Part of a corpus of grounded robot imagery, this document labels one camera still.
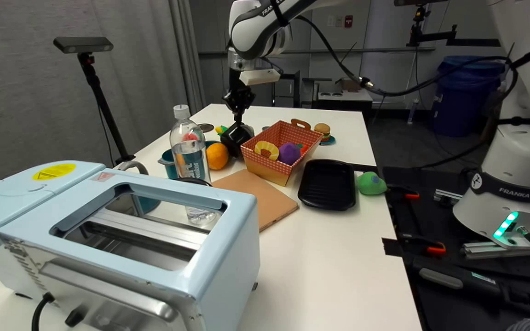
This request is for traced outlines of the black cup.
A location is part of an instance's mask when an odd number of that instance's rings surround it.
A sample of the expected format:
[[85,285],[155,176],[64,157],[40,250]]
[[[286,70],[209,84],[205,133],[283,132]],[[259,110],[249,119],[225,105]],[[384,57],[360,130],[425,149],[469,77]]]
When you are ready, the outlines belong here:
[[241,146],[255,136],[252,126],[242,122],[235,122],[220,136],[220,142],[225,145],[229,155],[234,159],[242,157]]

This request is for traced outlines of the blue bin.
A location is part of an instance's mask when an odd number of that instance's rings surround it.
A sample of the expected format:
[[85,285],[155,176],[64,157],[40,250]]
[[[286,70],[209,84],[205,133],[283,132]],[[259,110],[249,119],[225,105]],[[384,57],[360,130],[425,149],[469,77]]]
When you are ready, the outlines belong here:
[[470,55],[451,55],[443,59],[438,73],[456,66],[460,69],[436,83],[431,128],[436,134],[465,137],[471,134],[490,95],[498,90],[505,64],[499,60],[478,61]]

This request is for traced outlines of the purple plush toy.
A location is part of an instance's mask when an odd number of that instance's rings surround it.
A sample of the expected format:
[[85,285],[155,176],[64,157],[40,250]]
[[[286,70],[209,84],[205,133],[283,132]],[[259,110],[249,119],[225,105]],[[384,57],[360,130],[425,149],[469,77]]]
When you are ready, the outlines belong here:
[[297,144],[286,143],[278,147],[278,158],[280,163],[292,166],[301,157],[301,148]]

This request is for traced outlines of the cardboard box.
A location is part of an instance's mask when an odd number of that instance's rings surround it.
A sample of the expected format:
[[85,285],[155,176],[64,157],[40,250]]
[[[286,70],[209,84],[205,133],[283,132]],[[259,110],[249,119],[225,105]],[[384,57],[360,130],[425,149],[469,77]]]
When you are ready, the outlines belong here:
[[346,91],[346,92],[356,93],[362,89],[362,87],[360,86],[358,82],[355,82],[348,77],[339,78],[337,81],[335,81],[335,84],[340,87],[341,91]]

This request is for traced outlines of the teal pot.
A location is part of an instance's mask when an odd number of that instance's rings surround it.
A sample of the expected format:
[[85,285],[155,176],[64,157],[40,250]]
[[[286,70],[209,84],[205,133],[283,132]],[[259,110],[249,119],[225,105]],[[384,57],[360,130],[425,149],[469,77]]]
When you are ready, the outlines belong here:
[[165,167],[170,179],[190,177],[210,183],[206,157],[209,141],[188,140],[175,144],[174,149],[162,154],[158,163]]

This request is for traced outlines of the black cabinet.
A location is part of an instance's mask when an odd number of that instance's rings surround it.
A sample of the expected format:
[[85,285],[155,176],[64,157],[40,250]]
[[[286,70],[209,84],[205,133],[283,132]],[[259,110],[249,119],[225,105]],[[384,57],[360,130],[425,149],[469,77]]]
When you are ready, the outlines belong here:
[[271,87],[272,107],[301,108],[301,72],[282,73]]

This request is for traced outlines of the clear water bottle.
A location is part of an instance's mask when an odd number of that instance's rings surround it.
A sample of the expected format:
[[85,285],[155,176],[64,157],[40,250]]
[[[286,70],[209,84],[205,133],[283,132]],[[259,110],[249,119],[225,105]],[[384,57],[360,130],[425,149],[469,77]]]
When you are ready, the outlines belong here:
[[190,119],[189,106],[174,106],[176,122],[171,128],[170,144],[180,178],[212,182],[206,157],[206,139],[199,125]]

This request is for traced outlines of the pineapple plush toy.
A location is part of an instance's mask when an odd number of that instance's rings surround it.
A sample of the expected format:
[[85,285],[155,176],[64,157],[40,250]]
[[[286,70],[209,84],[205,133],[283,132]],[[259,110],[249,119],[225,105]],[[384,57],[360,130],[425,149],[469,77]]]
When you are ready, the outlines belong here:
[[258,141],[254,152],[273,161],[277,161],[279,156],[278,147],[269,141]]

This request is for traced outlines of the light blue toaster oven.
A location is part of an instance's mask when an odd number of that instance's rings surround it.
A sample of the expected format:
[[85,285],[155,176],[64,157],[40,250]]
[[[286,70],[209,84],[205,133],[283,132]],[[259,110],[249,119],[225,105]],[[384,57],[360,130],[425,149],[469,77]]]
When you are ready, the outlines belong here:
[[0,180],[0,282],[46,331],[236,331],[258,286],[256,197],[59,161]]

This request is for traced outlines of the brown cutting board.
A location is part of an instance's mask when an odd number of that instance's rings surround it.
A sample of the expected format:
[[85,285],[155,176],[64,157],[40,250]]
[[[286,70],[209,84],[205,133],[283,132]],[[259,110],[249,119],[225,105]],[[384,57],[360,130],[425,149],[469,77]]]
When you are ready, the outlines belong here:
[[270,228],[299,209],[295,200],[246,168],[215,180],[212,185],[254,195],[257,200],[259,231]]

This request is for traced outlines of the long aluminium rail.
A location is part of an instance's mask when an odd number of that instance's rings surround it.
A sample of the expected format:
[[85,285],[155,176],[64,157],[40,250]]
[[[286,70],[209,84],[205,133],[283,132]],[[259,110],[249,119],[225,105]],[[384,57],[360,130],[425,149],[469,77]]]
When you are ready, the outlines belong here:
[[529,249],[507,249],[494,242],[465,243],[460,253],[468,260],[530,256]]

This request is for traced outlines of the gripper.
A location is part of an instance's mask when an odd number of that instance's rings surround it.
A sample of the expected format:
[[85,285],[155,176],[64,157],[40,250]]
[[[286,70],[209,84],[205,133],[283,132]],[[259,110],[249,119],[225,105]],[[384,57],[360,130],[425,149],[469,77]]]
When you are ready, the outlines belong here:
[[241,73],[243,73],[241,69],[229,68],[229,92],[223,97],[225,105],[234,115],[234,123],[238,126],[242,123],[246,109],[252,105],[256,98],[256,94],[252,92],[250,86],[246,86],[242,82]]

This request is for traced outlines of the grey curtain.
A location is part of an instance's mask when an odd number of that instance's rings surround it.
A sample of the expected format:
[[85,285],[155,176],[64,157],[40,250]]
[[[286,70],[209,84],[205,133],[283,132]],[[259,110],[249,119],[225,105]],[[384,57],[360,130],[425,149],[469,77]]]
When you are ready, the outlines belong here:
[[189,0],[167,0],[173,22],[187,102],[192,113],[206,106],[193,17]]

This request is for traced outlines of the orange plush toy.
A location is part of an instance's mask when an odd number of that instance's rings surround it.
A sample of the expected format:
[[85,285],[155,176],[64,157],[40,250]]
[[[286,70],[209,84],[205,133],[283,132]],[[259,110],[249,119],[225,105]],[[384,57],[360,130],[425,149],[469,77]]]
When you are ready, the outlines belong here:
[[211,170],[221,170],[229,162],[229,151],[227,147],[218,141],[209,141],[206,149],[208,167]]

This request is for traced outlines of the black ribbed tray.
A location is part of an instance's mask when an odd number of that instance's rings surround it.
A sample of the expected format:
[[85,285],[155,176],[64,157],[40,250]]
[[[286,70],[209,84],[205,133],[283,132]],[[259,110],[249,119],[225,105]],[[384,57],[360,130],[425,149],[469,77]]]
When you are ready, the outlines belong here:
[[356,204],[355,171],[351,164],[338,160],[309,160],[297,197],[316,209],[349,210]]

